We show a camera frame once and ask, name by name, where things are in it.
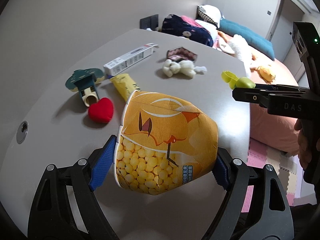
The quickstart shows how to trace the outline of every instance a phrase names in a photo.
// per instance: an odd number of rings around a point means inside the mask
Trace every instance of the white table top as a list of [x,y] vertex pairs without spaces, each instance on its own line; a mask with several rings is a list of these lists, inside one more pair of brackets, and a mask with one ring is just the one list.
[[[246,162],[249,104],[234,101],[228,84],[221,79],[224,70],[245,76],[243,63],[187,39],[135,29],[106,43],[63,73],[25,117],[29,124],[25,141],[19,145],[15,138],[12,140],[0,171],[0,200],[23,233],[27,233],[31,203],[47,165],[71,166],[102,147],[118,131],[125,101],[109,80],[98,87],[100,97],[110,98],[115,105],[114,117],[105,126],[88,118],[79,95],[68,91],[65,81],[76,69],[102,69],[109,61],[147,43],[160,48],[126,72],[143,91],[172,95],[199,107],[218,124],[219,146]],[[179,46],[198,54],[196,65],[206,66],[207,74],[197,74],[191,80],[182,74],[166,78],[161,70],[166,52]],[[201,239],[225,194],[212,173],[165,194],[151,196],[120,189],[111,172],[95,195],[120,239]],[[69,193],[76,223],[85,231],[74,195]]]

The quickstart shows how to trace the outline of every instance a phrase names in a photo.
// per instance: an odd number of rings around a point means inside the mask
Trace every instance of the yellow snack bag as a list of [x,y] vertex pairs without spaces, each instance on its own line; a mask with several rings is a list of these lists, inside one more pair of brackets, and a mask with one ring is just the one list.
[[180,98],[134,91],[114,151],[118,185],[158,195],[208,172],[218,149],[217,124]]
[[120,74],[110,78],[110,81],[114,84],[120,95],[125,101],[128,100],[130,94],[134,90],[140,90],[140,87],[129,76],[129,74]]

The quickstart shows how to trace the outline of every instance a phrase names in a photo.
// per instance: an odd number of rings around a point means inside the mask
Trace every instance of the metal grommet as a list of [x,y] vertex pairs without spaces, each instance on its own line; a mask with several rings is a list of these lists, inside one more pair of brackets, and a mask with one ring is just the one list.
[[47,166],[47,171],[52,171],[54,169],[54,165],[50,164]]
[[268,171],[273,171],[273,166],[270,165],[270,164],[267,164],[267,165],[266,165],[266,169],[267,169]]
[[86,159],[80,159],[79,161],[78,161],[78,164],[80,165],[80,166],[83,166],[83,165],[85,165],[87,163],[87,160]]
[[234,160],[233,160],[233,163],[234,163],[235,165],[240,166],[240,165],[242,164],[242,161],[241,161],[240,159],[234,159]]
[[28,122],[23,121],[17,130],[17,135],[16,135],[17,143],[19,144],[23,143],[23,141],[27,136],[27,132],[28,132]]

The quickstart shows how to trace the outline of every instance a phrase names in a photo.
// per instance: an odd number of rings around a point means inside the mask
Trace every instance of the blue gripper pad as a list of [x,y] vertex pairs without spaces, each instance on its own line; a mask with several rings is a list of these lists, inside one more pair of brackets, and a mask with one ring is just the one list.
[[217,181],[217,184],[222,186],[224,190],[230,186],[228,168],[225,166],[219,154],[217,155],[216,163],[212,169],[212,173]]
[[91,181],[89,187],[92,191],[96,190],[103,184],[104,179],[113,163],[113,153],[116,146],[117,137],[114,137],[109,144],[106,146],[105,150],[101,154],[99,160],[92,168],[91,171]]

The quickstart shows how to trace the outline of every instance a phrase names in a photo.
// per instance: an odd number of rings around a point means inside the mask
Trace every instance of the electrical outlet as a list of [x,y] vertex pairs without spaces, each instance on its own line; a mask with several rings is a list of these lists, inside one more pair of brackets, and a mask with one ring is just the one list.
[[147,28],[150,28],[151,30],[155,31],[158,26],[159,26],[158,14],[140,19],[140,29],[146,30]]

